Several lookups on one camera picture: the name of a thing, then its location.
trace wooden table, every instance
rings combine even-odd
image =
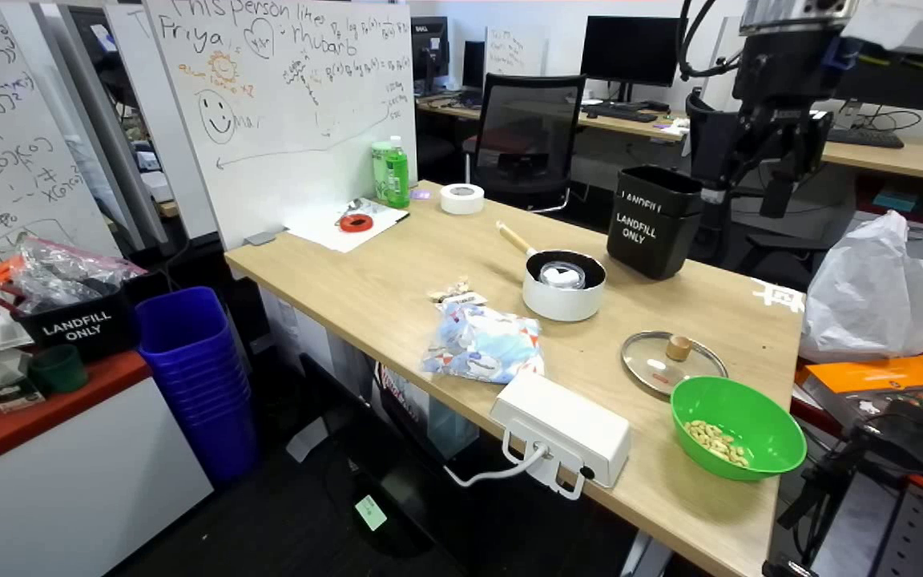
[[[477,109],[467,109],[457,99],[446,99],[446,97],[416,99],[416,109],[431,112],[431,116],[451,116],[451,117],[482,117]],[[651,140],[683,140],[678,130],[665,130],[665,127],[651,124],[651,123],[608,117],[608,116],[584,116],[580,112],[580,127],[634,133],[634,139],[651,139]]]
[[[859,146],[859,143],[823,143],[823,164],[896,173],[923,178],[923,140],[908,140],[902,146]]]
[[[535,245],[584,250],[607,264],[601,312],[584,323],[545,321],[540,339],[549,377],[621,414],[634,429],[617,483],[586,483],[586,492],[708,573],[759,573],[778,481],[734,483],[689,461],[676,446],[670,408],[630,384],[617,347],[641,329],[694,335],[734,377],[789,405],[802,318],[759,299],[773,285],[702,264],[651,281],[608,260],[601,233],[492,203],[474,219],[416,203],[408,222],[351,253],[281,233],[261,245],[238,245],[228,260],[482,429],[501,434],[491,419],[498,384],[428,377],[418,369],[438,321],[428,290],[467,280],[491,308],[529,314],[518,296],[526,257],[492,222],[507,222]]]

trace box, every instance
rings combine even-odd
[[[74,342],[82,363],[138,342],[132,305],[120,290],[53,312],[16,314],[16,321],[35,347]]]

